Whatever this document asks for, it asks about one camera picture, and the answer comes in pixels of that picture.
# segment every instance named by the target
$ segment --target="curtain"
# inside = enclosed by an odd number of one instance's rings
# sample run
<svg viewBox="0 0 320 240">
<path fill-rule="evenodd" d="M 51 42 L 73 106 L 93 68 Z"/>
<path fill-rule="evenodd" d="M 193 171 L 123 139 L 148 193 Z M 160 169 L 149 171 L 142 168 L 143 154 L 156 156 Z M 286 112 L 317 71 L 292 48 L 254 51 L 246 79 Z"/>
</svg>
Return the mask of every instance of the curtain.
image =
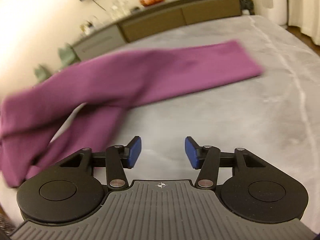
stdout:
<svg viewBox="0 0 320 240">
<path fill-rule="evenodd" d="M 320 45 L 320 0 L 288 0 L 288 9 L 288 25 L 300 27 L 303 34 Z"/>
</svg>

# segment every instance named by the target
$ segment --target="black cord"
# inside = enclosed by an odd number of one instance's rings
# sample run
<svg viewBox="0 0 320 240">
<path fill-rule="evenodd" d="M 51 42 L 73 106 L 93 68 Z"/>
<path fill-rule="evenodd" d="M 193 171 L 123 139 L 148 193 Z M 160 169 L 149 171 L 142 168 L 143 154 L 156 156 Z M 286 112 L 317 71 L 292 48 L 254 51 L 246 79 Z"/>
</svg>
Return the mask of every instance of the black cord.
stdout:
<svg viewBox="0 0 320 240">
<path fill-rule="evenodd" d="M 107 11 L 105 8 L 103 8 L 100 4 L 98 4 L 95 0 L 92 0 L 96 5 L 98 5 L 101 9 Z"/>
</svg>

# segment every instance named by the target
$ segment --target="metal pin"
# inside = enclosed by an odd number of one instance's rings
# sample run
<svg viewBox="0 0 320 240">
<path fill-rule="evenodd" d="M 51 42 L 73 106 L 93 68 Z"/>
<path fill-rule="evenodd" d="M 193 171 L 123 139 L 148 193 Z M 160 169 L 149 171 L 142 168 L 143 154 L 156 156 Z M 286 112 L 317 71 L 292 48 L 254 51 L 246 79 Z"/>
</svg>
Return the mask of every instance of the metal pin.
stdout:
<svg viewBox="0 0 320 240">
<path fill-rule="evenodd" d="M 123 179 L 113 179 L 110 181 L 110 186 L 112 187 L 122 187 L 125 185 L 125 181 Z"/>
<path fill-rule="evenodd" d="M 200 187 L 212 187 L 214 185 L 213 181 L 209 179 L 201 179 L 198 181 Z"/>
</svg>

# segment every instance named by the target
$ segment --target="cabinet drawer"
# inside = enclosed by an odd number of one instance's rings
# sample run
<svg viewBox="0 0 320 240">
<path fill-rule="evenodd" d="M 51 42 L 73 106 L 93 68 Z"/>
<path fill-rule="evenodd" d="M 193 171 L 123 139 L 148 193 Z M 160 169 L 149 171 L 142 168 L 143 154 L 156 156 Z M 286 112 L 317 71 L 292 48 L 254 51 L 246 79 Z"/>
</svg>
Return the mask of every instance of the cabinet drawer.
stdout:
<svg viewBox="0 0 320 240">
<path fill-rule="evenodd" d="M 160 12 L 123 22 L 120 27 L 129 42 L 186 25 L 181 8 Z"/>
<path fill-rule="evenodd" d="M 74 46 L 81 60 L 103 55 L 119 46 L 126 44 L 117 25 L 106 28 Z"/>
<path fill-rule="evenodd" d="M 198 1 L 184 5 L 182 11 L 188 25 L 241 15 L 239 0 Z"/>
</svg>

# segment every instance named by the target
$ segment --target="purple fabric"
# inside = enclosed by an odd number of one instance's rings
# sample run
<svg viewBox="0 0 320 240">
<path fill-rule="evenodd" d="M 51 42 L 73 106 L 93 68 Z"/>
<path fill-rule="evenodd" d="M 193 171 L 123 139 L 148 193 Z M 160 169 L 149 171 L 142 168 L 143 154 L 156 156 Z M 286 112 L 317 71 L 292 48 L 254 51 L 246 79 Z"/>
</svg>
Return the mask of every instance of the purple fabric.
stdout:
<svg viewBox="0 0 320 240">
<path fill-rule="evenodd" d="M 102 151 L 135 106 L 237 82 L 262 73 L 236 41 L 126 51 L 72 65 L 34 88 L 4 99 L 0 169 L 9 186 L 90 147 Z M 53 135 L 81 103 L 71 126 Z"/>
</svg>

